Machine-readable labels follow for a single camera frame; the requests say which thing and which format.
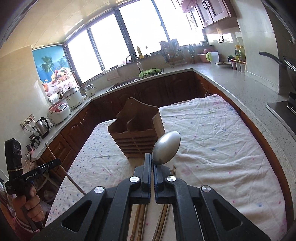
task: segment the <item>ceiling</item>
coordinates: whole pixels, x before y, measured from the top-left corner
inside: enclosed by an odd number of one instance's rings
[[[64,42],[94,17],[128,0],[38,0],[0,49],[0,57],[31,45]]]

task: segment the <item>palm tree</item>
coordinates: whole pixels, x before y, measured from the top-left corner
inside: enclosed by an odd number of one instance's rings
[[[60,60],[58,62],[61,67],[69,67],[68,62],[67,62],[66,58],[64,58],[64,57],[60,58]]]
[[[51,57],[44,56],[41,58],[44,62],[40,67],[44,70],[45,73],[49,72],[50,70],[54,73],[52,68],[54,67],[54,64],[52,62]]]

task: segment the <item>hand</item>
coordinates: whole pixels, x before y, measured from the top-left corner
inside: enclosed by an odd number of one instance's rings
[[[34,187],[31,187],[30,195],[32,198],[28,201],[26,200],[26,197],[24,195],[12,199],[12,206],[15,210],[17,218],[26,224],[29,223],[21,210],[21,207],[24,205],[25,208],[29,210],[27,213],[28,217],[31,218],[34,222],[39,222],[44,218],[44,213],[39,203],[40,198],[36,195],[36,189]]]

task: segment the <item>electric kettle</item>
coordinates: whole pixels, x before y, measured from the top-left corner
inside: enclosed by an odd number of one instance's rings
[[[35,128],[38,131],[40,137],[44,139],[44,137],[46,137],[47,134],[49,133],[49,126],[48,126],[47,119],[44,117],[41,117],[40,120],[36,121]]]

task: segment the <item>green basket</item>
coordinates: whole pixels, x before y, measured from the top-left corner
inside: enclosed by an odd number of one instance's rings
[[[146,71],[143,71],[141,73],[139,73],[139,77],[140,78],[146,78],[155,74],[159,74],[161,72],[161,69],[149,69]]]

